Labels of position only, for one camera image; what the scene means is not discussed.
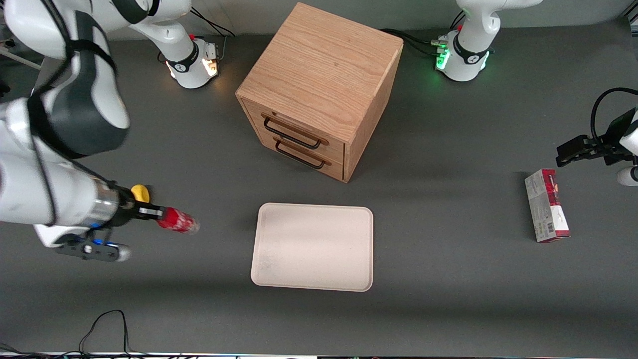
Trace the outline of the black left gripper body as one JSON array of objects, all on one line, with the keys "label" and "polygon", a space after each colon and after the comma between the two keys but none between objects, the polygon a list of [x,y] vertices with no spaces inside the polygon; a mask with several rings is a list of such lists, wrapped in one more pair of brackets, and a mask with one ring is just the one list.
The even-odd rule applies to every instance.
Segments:
[{"label": "black left gripper body", "polygon": [[621,161],[636,161],[637,158],[637,109],[633,108],[615,120],[601,136],[604,148],[604,162],[612,166]]}]

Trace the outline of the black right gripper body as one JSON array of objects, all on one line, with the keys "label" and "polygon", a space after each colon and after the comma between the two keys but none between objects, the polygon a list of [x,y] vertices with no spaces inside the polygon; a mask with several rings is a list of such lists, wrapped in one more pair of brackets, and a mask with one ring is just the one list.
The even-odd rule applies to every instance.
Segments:
[{"label": "black right gripper body", "polygon": [[123,226],[134,219],[139,219],[139,206],[137,201],[150,203],[150,186],[133,186],[131,189],[115,186],[118,191],[118,209],[112,217],[112,226]]}]

